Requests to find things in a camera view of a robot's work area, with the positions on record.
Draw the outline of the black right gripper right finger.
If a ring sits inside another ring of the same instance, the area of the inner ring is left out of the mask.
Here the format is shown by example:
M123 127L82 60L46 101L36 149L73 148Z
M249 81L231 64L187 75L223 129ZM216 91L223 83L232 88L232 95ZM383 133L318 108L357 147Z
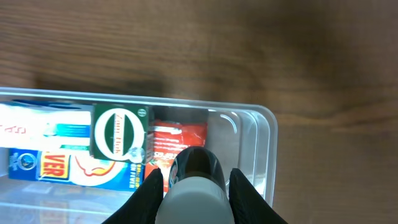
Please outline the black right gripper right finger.
M287 224L237 168L229 177L229 203L235 224Z

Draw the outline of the red Panadol ActiFast box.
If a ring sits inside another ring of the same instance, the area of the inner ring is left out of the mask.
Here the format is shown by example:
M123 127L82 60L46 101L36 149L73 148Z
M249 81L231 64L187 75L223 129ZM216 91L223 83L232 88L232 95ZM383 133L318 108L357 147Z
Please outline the red Panadol ActiFast box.
M152 159L146 163L146 178L154 169L159 168L164 178L164 193L169 191L170 168L177 154L190 147L205 145L207 123L176 123L156 121L154 125L154 151Z

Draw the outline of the dark syrup bottle white cap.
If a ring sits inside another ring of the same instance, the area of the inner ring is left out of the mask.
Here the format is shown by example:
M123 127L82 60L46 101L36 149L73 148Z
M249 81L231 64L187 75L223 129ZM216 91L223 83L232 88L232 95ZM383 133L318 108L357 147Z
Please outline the dark syrup bottle white cap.
M218 158L200 146L182 150L169 173L157 224L234 224Z

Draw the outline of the green white round-logo box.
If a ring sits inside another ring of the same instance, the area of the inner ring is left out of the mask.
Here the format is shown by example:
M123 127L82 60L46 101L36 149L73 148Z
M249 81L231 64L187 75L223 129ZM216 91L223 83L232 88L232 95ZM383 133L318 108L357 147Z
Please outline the green white round-logo box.
M95 104L91 154L95 159L145 164L152 155L154 115L140 104Z

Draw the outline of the clear plastic container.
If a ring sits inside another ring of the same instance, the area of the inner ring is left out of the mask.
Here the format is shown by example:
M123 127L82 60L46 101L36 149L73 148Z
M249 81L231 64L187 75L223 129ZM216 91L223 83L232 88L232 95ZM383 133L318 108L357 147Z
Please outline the clear plastic container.
M146 96L1 88L1 102L12 100L84 104L92 105L93 110L97 103L140 104L152 107L154 125L156 121L207 123L203 147L215 154L221 164L227 198L230 173L237 168L267 203L273 201L277 121L265 107ZM91 137L88 151L44 152L87 154L94 158ZM10 179L8 149L1 147L2 223L103 223L136 191Z

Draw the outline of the blue fever patch box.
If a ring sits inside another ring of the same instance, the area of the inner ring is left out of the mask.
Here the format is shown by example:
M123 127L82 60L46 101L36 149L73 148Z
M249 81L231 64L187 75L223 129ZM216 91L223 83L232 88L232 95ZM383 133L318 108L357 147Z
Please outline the blue fever patch box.
M144 166L94 159L87 154L63 154L8 149L10 179L135 191L144 180Z

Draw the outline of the white blue Panadol box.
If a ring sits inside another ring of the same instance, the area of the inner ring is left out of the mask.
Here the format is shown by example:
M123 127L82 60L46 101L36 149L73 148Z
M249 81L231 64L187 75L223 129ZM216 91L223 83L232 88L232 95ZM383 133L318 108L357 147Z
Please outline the white blue Panadol box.
M49 101L1 102L1 147L88 151L93 106Z

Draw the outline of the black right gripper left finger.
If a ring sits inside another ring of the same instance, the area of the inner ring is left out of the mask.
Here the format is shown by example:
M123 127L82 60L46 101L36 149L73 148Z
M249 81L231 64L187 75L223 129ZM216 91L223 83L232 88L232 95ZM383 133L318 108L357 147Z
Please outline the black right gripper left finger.
M130 198L103 224L155 224L164 198L163 175L154 169Z

